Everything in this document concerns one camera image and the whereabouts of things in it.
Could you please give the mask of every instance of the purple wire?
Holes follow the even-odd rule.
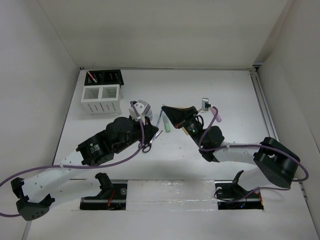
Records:
[[[215,148],[211,148],[211,149],[205,149],[201,147],[201,143],[204,139],[204,137],[206,136],[206,134],[208,133],[208,131],[210,130],[210,127],[214,124],[214,121],[216,120],[217,116],[218,116],[218,109],[215,106],[210,107],[210,110],[213,114],[213,119],[211,120],[211,122],[209,123],[207,129],[204,131],[204,133],[202,134],[202,136],[200,137],[199,143],[198,143],[198,147],[201,151],[204,152],[211,152],[211,151],[215,151],[215,150],[220,150],[220,149],[225,149],[225,148],[262,148],[262,149],[268,149],[268,150],[272,150],[276,153],[282,154],[283,156],[291,159],[292,161],[294,161],[300,168],[302,168],[302,170],[305,173],[305,177],[302,179],[294,179],[292,180],[293,182],[303,182],[305,180],[307,180],[309,178],[309,173],[307,171],[307,169],[294,157],[292,157],[291,155],[285,153],[284,151],[278,150],[274,147],[270,147],[270,146],[264,146],[264,145],[260,145],[260,144],[237,144],[237,145],[224,145],[224,146],[218,146]],[[250,192],[248,192],[245,196],[238,198],[238,199],[234,199],[234,200],[230,200],[230,201],[225,201],[225,203],[235,203],[238,202],[242,199],[247,198],[249,195],[251,195],[252,193],[254,193],[257,190],[260,189],[270,189],[270,190],[279,190],[279,191],[287,191],[290,190],[289,188],[276,188],[276,187],[267,187],[267,186],[261,186],[261,187],[256,187],[254,189],[252,189]]]
[[[135,114],[137,116],[139,116],[140,114],[138,113],[134,103],[131,101],[130,102],[131,107],[133,108]],[[144,131],[144,125],[142,123],[142,120],[139,119],[139,124],[140,124],[140,128],[141,128],[141,143],[145,142],[145,131]],[[103,169],[103,168],[109,168],[109,167],[113,167],[113,166],[117,166],[119,164],[123,164],[127,161],[129,161],[130,159],[134,158],[142,149],[143,144],[140,145],[140,147],[138,148],[137,151],[135,151],[135,153],[133,153],[131,156],[127,157],[126,159],[123,159],[121,161],[117,161],[114,163],[110,163],[110,164],[106,164],[106,165],[100,165],[100,166],[74,166],[74,165],[63,165],[64,168],[68,168],[68,169]],[[8,181],[10,181],[11,179],[22,175],[22,174],[26,174],[26,173],[30,173],[33,171],[37,171],[37,170],[45,170],[45,169],[58,169],[60,168],[60,165],[47,165],[47,166],[38,166],[38,167],[34,167],[34,168],[30,168],[24,171],[20,171],[17,172],[16,174],[13,174],[12,176],[9,176],[8,178],[6,178],[5,180],[3,180],[2,182],[0,182],[0,188],[2,187],[2,185],[4,185],[5,183],[7,183]],[[5,218],[15,218],[15,217],[19,217],[20,214],[5,214],[5,213],[1,213],[0,212],[0,217],[5,217]]]

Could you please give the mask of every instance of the purple cable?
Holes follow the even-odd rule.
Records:
[[[200,137],[199,143],[198,143],[198,147],[201,151],[204,152],[211,152],[211,151],[215,151],[215,150],[220,150],[220,149],[225,149],[225,148],[262,148],[262,149],[268,149],[268,150],[272,150],[276,153],[282,154],[285,157],[291,159],[292,161],[294,161],[300,168],[302,168],[302,170],[305,173],[305,177],[302,179],[294,179],[292,180],[293,182],[303,182],[305,180],[307,180],[309,178],[309,173],[307,171],[307,169],[294,157],[290,156],[289,154],[285,153],[284,151],[278,150],[276,148],[270,147],[270,146],[264,146],[264,145],[259,145],[259,144],[238,144],[238,145],[228,145],[228,146],[218,146],[215,148],[211,148],[211,149],[205,149],[201,147],[201,143],[204,139],[204,137],[206,136],[206,134],[208,133],[210,127],[214,124],[214,121],[216,120],[217,116],[218,116],[218,109],[215,106],[210,107],[210,110],[213,114],[213,119],[211,120],[211,122],[209,123],[207,129],[204,131],[204,133],[202,134],[202,136]],[[225,201],[225,203],[235,203],[238,202],[242,199],[245,199],[246,197],[248,197],[249,195],[251,195],[253,192],[260,190],[260,189],[270,189],[270,190],[280,190],[280,191],[287,191],[290,190],[290,188],[276,188],[276,187],[267,187],[267,186],[262,186],[262,187],[256,187],[254,189],[252,189],[250,192],[248,192],[245,196],[238,198],[238,199],[234,199],[234,200],[230,200],[230,201]]]
[[[130,102],[131,107],[133,108],[135,114],[137,116],[139,116],[140,114],[138,113],[134,103],[131,101]],[[139,119],[139,124],[140,124],[140,128],[141,128],[141,143],[145,142],[145,131],[144,131],[144,125],[142,123],[142,120]],[[133,157],[135,157],[142,149],[144,145],[141,144],[141,146],[138,148],[137,151],[135,151],[135,153],[133,153],[131,156],[127,157],[126,159],[123,159],[121,161],[117,161],[115,163],[110,163],[110,164],[106,164],[106,165],[100,165],[100,166],[74,166],[74,165],[63,165],[64,168],[68,168],[68,169],[103,169],[103,168],[109,168],[109,167],[113,167],[113,166],[117,166],[119,164],[123,164],[127,161],[129,161],[130,159],[132,159]],[[48,166],[38,166],[38,167],[34,167],[34,168],[30,168],[24,171],[20,171],[17,172],[16,174],[13,174],[12,176],[9,176],[8,178],[6,178],[5,180],[3,180],[2,182],[0,182],[0,188],[2,187],[2,185],[4,185],[5,183],[7,183],[8,181],[10,181],[11,179],[22,175],[22,174],[26,174],[26,173],[30,173],[33,171],[37,171],[37,170],[45,170],[45,169],[58,169],[60,168],[60,165],[48,165]],[[5,218],[15,218],[15,217],[19,217],[20,214],[5,214],[5,213],[1,213],[0,212],[0,217],[5,217]]]

